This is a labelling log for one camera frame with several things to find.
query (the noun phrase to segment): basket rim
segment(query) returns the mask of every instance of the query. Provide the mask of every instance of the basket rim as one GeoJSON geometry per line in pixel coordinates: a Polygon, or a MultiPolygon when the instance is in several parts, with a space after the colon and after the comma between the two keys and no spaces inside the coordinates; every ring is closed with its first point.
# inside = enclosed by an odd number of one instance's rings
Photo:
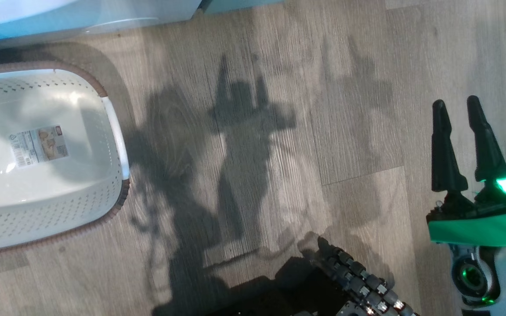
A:
{"type": "MultiPolygon", "coordinates": [[[[30,62],[14,62],[10,64],[0,64],[0,74],[4,72],[22,72],[25,70],[46,70],[46,69],[65,70],[67,72],[72,72],[73,74],[76,74],[81,78],[83,78],[84,80],[86,80],[97,92],[99,97],[104,98],[108,96],[105,88],[99,83],[99,81],[97,81],[97,79],[94,76],[92,76],[85,70],[82,70],[81,68],[71,64],[66,64],[64,62],[58,61],[30,61],[30,62]]],[[[90,232],[91,230],[94,230],[97,227],[106,224],[108,221],[114,218],[116,214],[118,214],[118,212],[121,210],[122,206],[124,205],[124,202],[128,197],[129,190],[130,190],[130,179],[128,178],[122,181],[120,194],[114,206],[112,206],[112,208],[108,212],[103,214],[103,216],[101,216],[96,220],[93,220],[92,222],[83,224],[76,228],[72,228],[71,230],[66,230],[65,232],[60,232],[58,234],[40,238],[34,241],[0,248],[0,254],[8,254],[10,252],[39,248],[41,246],[54,244],[56,242],[68,240],[70,238],[77,237],[87,232],[90,232]]]]}

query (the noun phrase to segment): laundry basket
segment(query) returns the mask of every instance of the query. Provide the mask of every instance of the laundry basket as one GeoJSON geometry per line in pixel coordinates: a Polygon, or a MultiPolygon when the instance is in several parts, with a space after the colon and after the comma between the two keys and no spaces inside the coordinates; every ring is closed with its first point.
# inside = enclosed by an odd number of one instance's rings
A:
{"type": "Polygon", "coordinates": [[[0,65],[0,251],[107,222],[129,176],[118,119],[93,76],[58,62],[0,65]]]}

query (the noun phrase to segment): wooden floor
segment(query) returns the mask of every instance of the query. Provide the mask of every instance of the wooden floor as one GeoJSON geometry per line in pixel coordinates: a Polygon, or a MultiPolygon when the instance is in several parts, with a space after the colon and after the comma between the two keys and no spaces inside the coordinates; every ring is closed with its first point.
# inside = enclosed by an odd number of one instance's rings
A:
{"type": "Polygon", "coordinates": [[[459,314],[425,222],[442,198],[430,109],[448,106],[471,196],[468,95],[506,155],[506,1],[290,0],[0,52],[16,60],[100,80],[133,188],[100,230],[0,256],[0,315],[204,314],[262,290],[248,281],[315,235],[423,316],[459,314]]]}

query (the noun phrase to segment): barcode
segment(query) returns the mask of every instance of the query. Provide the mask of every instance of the barcode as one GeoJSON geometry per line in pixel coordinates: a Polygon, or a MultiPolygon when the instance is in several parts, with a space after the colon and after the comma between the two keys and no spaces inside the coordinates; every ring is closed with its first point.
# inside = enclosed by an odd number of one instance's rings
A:
{"type": "Polygon", "coordinates": [[[26,166],[26,161],[24,156],[22,155],[22,149],[20,144],[13,145],[13,156],[14,161],[16,162],[18,167],[26,166]]]}
{"type": "Polygon", "coordinates": [[[56,150],[58,151],[58,154],[61,154],[63,157],[68,156],[68,149],[65,145],[57,146],[56,150]]]}

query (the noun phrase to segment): product label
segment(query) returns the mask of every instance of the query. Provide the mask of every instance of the product label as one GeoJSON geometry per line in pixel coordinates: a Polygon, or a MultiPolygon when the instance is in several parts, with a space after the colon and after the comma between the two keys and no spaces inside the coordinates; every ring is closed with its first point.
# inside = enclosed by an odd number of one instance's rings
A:
{"type": "Polygon", "coordinates": [[[49,126],[9,135],[16,167],[68,157],[62,128],[49,126]]]}

